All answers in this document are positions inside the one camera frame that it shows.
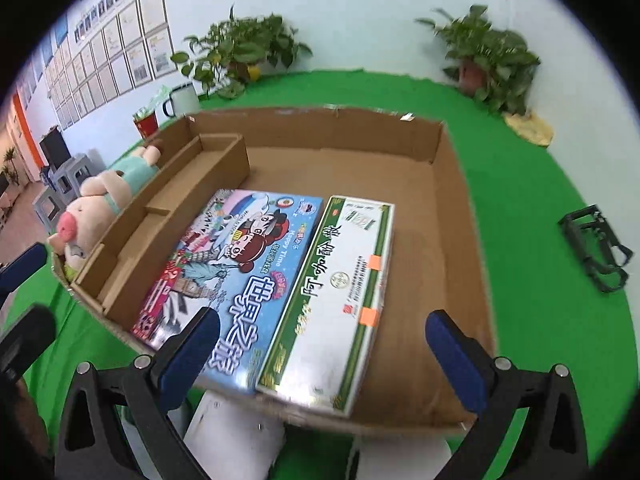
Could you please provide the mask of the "person's left hand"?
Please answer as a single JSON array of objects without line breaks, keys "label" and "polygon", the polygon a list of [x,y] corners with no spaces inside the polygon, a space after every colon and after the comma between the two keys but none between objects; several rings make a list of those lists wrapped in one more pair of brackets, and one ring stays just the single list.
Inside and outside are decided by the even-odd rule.
[{"label": "person's left hand", "polygon": [[13,415],[17,427],[40,458],[50,457],[46,425],[38,413],[37,405],[29,394],[24,378],[14,386]]}]

